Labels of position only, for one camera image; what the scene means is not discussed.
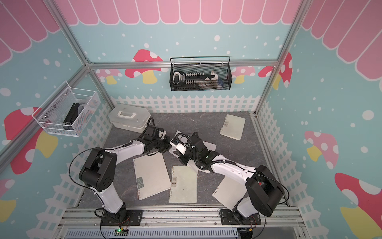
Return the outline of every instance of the black mounting bracket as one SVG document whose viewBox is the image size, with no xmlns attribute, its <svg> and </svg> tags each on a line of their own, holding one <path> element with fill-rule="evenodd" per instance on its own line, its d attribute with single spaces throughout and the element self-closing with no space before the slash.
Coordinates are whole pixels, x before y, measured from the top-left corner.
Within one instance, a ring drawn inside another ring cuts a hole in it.
<svg viewBox="0 0 382 239">
<path fill-rule="evenodd" d="M 120 225 L 108 213 L 104 213 L 101 218 L 101 226 L 139 226 L 142 220 L 142 212 L 143 210 L 126 210 L 126 216 L 121 220 L 124 223 Z"/>
<path fill-rule="evenodd" d="M 247 225 L 251 224 L 253 226 L 255 225 L 261 225 L 261 219 L 260 214 L 255 213 L 251 215 L 252 217 L 246 218 L 242 223 L 238 223 L 234 218 L 234 213 L 229 209 L 221 209 L 220 210 L 220 218 L 222 220 L 222 225 Z"/>
</svg>

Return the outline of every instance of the light blue wall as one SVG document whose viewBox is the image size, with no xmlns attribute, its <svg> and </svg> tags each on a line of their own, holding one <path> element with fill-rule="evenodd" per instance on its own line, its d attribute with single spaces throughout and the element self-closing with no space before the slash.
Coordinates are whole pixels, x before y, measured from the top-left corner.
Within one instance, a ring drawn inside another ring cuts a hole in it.
<svg viewBox="0 0 382 239">
<path fill-rule="evenodd" d="M 271 108 L 270 113 L 277 120 L 277 127 L 280 127 L 282 140 L 287 143 L 292 161 L 296 162 L 295 171 L 302 173 L 301 182 L 307 184 L 307 195 L 314 198 L 311 205 L 320 212 L 320 224 L 329 229 L 327 237 L 355 239 L 357 237 L 346 223 L 340 208 L 357 206 L 341 193 L 335 182 L 335 174 L 343 173 L 382 188 L 382 92 L 378 82 L 366 81 L 356 73 L 354 63 L 342 62 L 335 50 L 326 49 L 322 40 L 314 39 L 310 31 L 299 31 L 290 53 L 293 58 L 291 82 L 288 88 L 280 84 L 277 91 L 272 89 L 266 100 Z M 363 118 L 366 110 L 374 113 L 371 120 Z M 306 142 L 306 131 L 327 133 L 335 137 L 339 158 L 334 169 L 328 168 L 322 155 L 317 162 L 311 160 L 307 148 L 312 144 Z M 361 147 L 367 147 L 368 151 L 363 153 Z M 282 163 L 278 163 L 278 166 L 282 167 L 282 174 L 285 174 L 286 167 Z M 293 184 L 289 178 L 284 178 L 285 186 Z M 291 199 L 295 205 L 300 206 L 303 218 L 310 217 L 305 221 L 307 227 L 312 228 L 308 230 L 312 233 L 321 231 L 323 234 L 320 235 L 325 235 L 324 228 L 313 229 L 318 224 L 311 220 L 315 212 L 310 213 L 306 207 L 310 199 L 303 199 L 301 195 L 296 197 L 298 193 L 293 191 Z M 372 207 L 381 210 L 380 203 Z M 364 228 L 361 231 L 365 235 L 374 230 Z"/>
</svg>

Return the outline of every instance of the cable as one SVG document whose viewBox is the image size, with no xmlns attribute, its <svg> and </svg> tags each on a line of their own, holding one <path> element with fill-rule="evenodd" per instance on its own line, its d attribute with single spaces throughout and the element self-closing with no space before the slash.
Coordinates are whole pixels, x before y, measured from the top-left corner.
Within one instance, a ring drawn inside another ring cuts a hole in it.
<svg viewBox="0 0 382 239">
<path fill-rule="evenodd" d="M 84 152 L 86 152 L 86 151 L 94 150 L 94 149 L 99 149 L 99 148 L 88 148 L 87 150 L 84 150 L 84 151 L 80 152 L 79 154 L 77 154 L 77 155 L 73 158 L 73 160 L 71 161 L 71 163 L 70 163 L 70 165 L 69 165 L 69 172 L 68 172 L 68 175 L 69 175 L 70 180 L 73 181 L 73 183 L 75 183 L 75 184 L 77 184 L 77 185 L 79 185 L 79 186 L 81 186 L 81 187 L 84 187 L 84 188 L 86 188 L 86 189 L 90 189 L 90 190 L 92 190 L 93 192 L 96 193 L 96 191 L 93 190 L 93 189 L 91 189 L 90 187 L 87 187 L 87 186 L 84 186 L 84 185 L 81 185 L 81 184 L 75 182 L 75 181 L 73 180 L 73 178 L 71 177 L 71 175 L 70 175 L 70 168 L 71 168 L 72 163 L 73 163 L 74 160 L 76 159 L 76 157 L 78 157 L 80 154 L 82 154 L 82 153 L 84 153 Z M 99 200 L 102 202 L 102 206 L 104 206 L 105 203 L 104 203 L 104 201 L 102 200 L 102 198 L 101 198 L 98 194 L 96 194 L 96 195 L 97 195 L 97 197 L 99 198 Z"/>
<path fill-rule="evenodd" d="M 252 239 L 255 239 L 256 237 L 258 237 L 262 233 L 262 231 L 264 231 L 266 223 L 267 223 L 267 218 L 264 216 L 264 227 L 263 227 L 263 229 L 261 229 L 261 232 L 257 236 L 253 237 Z"/>
</svg>

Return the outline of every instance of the gray marble surface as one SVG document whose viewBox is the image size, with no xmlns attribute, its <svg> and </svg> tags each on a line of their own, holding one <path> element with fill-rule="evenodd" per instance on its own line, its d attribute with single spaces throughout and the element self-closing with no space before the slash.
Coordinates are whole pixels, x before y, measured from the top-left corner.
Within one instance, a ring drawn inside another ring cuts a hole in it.
<svg viewBox="0 0 382 239">
<path fill-rule="evenodd" d="M 235 140 L 220 134 L 227 114 L 245 118 L 245 125 L 241 140 Z M 164 128 L 167 135 L 174 137 L 177 130 L 183 133 L 198 132 L 199 137 L 206 142 L 216 144 L 216 152 L 238 163 L 258 167 L 266 162 L 259 141 L 256 136 L 251 118 L 248 112 L 213 112 L 213 113 L 164 113 L 152 114 L 155 125 Z M 118 146 L 129 142 L 140 134 L 127 131 L 114 126 L 111 129 L 105 147 Z M 173 165 L 182 165 L 177 158 L 169 152 L 163 154 L 169 177 Z M 213 196 L 213 192 L 223 180 L 224 175 L 199 172 L 197 176 L 197 204 L 219 203 Z M 120 198 L 127 206 L 153 206 L 173 205 L 169 203 L 170 190 L 166 190 L 149 198 L 138 200 L 137 184 L 133 160 L 128 159 L 118 164 L 114 178 L 115 189 Z M 101 207 L 99 199 L 88 189 L 78 206 L 79 208 Z"/>
</svg>

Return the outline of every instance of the plastic storage box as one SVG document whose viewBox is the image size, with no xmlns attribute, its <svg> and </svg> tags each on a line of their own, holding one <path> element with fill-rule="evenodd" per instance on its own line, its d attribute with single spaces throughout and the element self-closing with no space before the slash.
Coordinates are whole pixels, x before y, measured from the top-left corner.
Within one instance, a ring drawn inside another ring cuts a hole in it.
<svg viewBox="0 0 382 239">
<path fill-rule="evenodd" d="M 118 104 L 109 114 L 110 122 L 117 128 L 142 133 L 150 113 L 146 108 Z"/>
</svg>

